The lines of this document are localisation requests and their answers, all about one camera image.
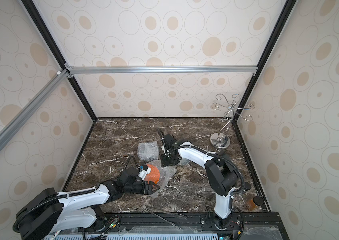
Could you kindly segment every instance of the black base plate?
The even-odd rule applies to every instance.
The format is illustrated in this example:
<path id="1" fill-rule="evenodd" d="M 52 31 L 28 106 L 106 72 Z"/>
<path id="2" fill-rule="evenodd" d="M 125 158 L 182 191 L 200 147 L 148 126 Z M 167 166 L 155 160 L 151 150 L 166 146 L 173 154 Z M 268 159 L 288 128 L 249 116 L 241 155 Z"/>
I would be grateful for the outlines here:
<path id="1" fill-rule="evenodd" d="M 110 232 L 130 231 L 134 227 L 171 227 L 168 223 L 163 221 L 160 218 L 155 217 L 150 213 L 104 213 L 107 219 L 117 215 L 120 218 L 119 224 L 112 228 Z M 219 230 L 215 227 L 213 221 L 214 214 L 211 213 L 181 213 L 186 216 L 187 219 L 178 218 L 174 215 L 157 213 L 159 216 L 165 218 L 166 220 L 175 223 L 179 227 L 190 227 L 201 229 L 202 231 L 211 231 L 212 233 L 217 233 L 219 237 L 230 236 L 232 231 L 237 232 L 240 227 L 231 222 L 237 222 L 241 220 L 239 213 L 232 213 L 232 218 L 230 219 L 230 224 L 224 230 Z M 277 225 L 282 237 L 284 240 L 289 240 L 287 232 L 285 231 L 282 219 L 277 212 L 246 212 L 243 213 L 245 225 Z M 102 232 L 90 232 L 93 234 L 100 234 Z"/>

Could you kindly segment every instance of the round chrome base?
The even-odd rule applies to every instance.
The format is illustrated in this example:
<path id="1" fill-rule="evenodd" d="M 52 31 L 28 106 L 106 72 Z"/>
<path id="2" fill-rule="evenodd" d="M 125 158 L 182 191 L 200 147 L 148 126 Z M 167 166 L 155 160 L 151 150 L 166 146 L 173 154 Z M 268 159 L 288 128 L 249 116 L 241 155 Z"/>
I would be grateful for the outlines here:
<path id="1" fill-rule="evenodd" d="M 229 137 L 227 135 L 224 136 L 224 133 L 220 133 L 219 137 L 218 134 L 218 132 L 215 132 L 209 138 L 212 146 L 217 150 L 227 149 L 229 147 L 229 144 L 231 143 Z"/>

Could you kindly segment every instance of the metal stand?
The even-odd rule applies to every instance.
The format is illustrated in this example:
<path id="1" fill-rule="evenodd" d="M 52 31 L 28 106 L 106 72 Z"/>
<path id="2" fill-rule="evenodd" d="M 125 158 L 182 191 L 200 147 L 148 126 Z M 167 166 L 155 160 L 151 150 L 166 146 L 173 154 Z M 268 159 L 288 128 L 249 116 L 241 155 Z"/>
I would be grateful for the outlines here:
<path id="1" fill-rule="evenodd" d="M 219 101 L 222 99 L 222 97 L 224 97 L 228 106 L 223 106 L 219 103 L 212 103 L 212 105 L 211 105 L 212 109 L 214 109 L 214 110 L 219 110 L 220 106 L 228 109 L 228 111 L 224 113 L 224 117 L 221 119 L 221 121 L 225 123 L 224 127 L 222 127 L 219 132 L 215 132 L 214 134 L 212 134 L 210 139 L 209 139 L 212 146 L 214 148 L 216 148 L 217 150 L 227 149 L 229 147 L 229 144 L 231 143 L 229 137 L 227 136 L 227 132 L 228 132 L 228 129 L 229 129 L 229 124 L 234 119 L 235 113 L 238 114 L 241 118 L 243 118 L 246 121 L 252 120 L 251 115 L 247 114 L 244 118 L 243 116 L 241 116 L 237 112 L 237 110 L 238 109 L 254 109 L 255 108 L 255 106 L 251 103 L 248 103 L 246 105 L 249 108 L 238 108 L 236 106 L 237 105 L 236 98 L 241 97 L 239 94 L 233 94 L 232 95 L 232 98 L 233 98 L 232 103 L 229 103 L 229 101 L 227 100 L 227 98 L 225 97 L 224 94 L 219 93 L 219 94 L 216 95 L 216 99 L 219 100 Z"/>

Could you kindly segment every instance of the ventilation grille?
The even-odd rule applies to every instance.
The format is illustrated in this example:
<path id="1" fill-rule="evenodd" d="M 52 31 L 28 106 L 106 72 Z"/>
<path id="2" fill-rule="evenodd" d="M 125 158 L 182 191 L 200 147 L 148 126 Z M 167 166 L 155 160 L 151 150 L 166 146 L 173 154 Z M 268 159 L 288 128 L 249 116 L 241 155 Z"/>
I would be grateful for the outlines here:
<path id="1" fill-rule="evenodd" d="M 98 235 L 94 234 L 92 236 L 87 236 L 87 239 L 97 237 Z M 50 240 L 51 235 L 48 235 L 44 240 Z M 79 234 L 75 235 L 58 235 L 54 240 L 83 240 L 82 236 Z M 218 240 L 216 233 L 199 233 L 199 234 L 125 234 L 109 235 L 107 240 Z"/>

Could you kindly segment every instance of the black bottle cap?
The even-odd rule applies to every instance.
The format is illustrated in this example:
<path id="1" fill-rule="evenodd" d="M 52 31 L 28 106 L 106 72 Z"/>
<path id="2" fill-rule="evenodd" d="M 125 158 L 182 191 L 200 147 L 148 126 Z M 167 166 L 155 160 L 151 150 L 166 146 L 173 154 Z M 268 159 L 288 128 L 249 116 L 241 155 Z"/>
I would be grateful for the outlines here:
<path id="1" fill-rule="evenodd" d="M 264 200 L 260 196 L 254 196 L 252 200 L 253 200 L 253 203 L 258 206 L 261 206 L 264 203 Z"/>
<path id="2" fill-rule="evenodd" d="M 249 182 L 244 182 L 244 192 L 250 190 L 252 188 Z"/>

